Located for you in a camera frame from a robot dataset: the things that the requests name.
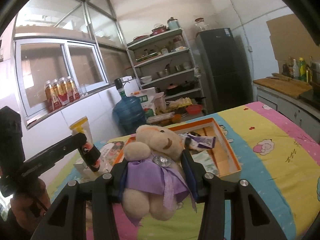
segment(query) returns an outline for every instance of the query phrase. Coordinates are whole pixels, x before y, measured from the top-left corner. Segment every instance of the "plush toy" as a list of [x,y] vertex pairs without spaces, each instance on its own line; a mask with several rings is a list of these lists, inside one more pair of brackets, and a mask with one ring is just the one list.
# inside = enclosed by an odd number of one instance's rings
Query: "plush toy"
[[163,127],[142,125],[136,141],[124,147],[128,163],[122,207],[137,225],[148,213],[157,220],[169,220],[177,203],[189,190],[180,161],[183,144],[180,136]]

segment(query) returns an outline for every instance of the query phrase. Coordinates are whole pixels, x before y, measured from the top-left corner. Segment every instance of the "cabinet drawer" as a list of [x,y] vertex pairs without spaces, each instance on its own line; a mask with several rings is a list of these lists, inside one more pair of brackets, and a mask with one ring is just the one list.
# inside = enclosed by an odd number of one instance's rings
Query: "cabinet drawer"
[[297,125],[310,135],[313,140],[319,143],[320,122],[318,122],[318,119],[301,109],[297,116]]
[[269,101],[268,99],[265,99],[259,95],[257,95],[257,100],[261,103],[264,103],[267,106],[270,106],[272,109],[276,110],[278,109],[278,105],[276,105],[275,103],[272,103],[271,101]]
[[298,124],[298,113],[300,113],[300,111],[300,108],[296,105],[282,98],[278,98],[278,112],[283,114],[295,124]]
[[257,100],[259,101],[258,97],[262,97],[274,104],[278,104],[278,97],[277,96],[274,96],[268,92],[265,92],[263,90],[260,90],[260,89],[257,89]]

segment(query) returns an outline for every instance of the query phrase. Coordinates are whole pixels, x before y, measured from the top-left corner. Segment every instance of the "black refrigerator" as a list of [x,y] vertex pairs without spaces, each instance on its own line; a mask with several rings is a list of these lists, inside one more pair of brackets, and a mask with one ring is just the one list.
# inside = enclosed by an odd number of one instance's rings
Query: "black refrigerator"
[[196,44],[201,55],[201,83],[208,113],[251,102],[250,71],[230,28],[200,32]]

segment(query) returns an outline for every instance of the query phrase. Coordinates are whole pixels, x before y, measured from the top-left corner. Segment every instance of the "orange box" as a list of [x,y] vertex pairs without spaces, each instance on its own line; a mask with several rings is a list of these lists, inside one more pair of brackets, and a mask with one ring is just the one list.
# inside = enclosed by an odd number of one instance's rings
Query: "orange box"
[[[168,128],[177,134],[195,131],[202,136],[216,136],[215,146],[208,152],[211,154],[213,161],[216,163],[220,173],[220,179],[238,182],[240,179],[241,166],[236,155],[227,141],[227,138],[221,131],[219,125],[213,118],[207,118],[200,121],[177,125]],[[135,141],[135,137],[130,137],[125,145]],[[115,163],[123,159],[123,150],[119,153]]]

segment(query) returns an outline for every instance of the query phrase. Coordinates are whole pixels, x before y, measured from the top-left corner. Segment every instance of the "bed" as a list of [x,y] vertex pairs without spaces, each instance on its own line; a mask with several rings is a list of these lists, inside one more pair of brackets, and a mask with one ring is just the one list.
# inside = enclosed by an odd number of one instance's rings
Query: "bed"
[[[320,145],[289,119],[260,102],[207,115],[223,130],[247,179],[265,201],[289,240],[299,239],[320,210]],[[128,136],[111,141],[126,141]],[[98,148],[107,142],[97,142]],[[75,156],[48,186],[53,201],[65,184],[80,179]],[[135,227],[121,205],[114,205],[121,240],[197,239],[204,204],[194,212],[189,198],[166,222],[145,217]],[[225,239],[230,239],[230,205],[226,204]],[[87,239],[93,239],[87,229]]]

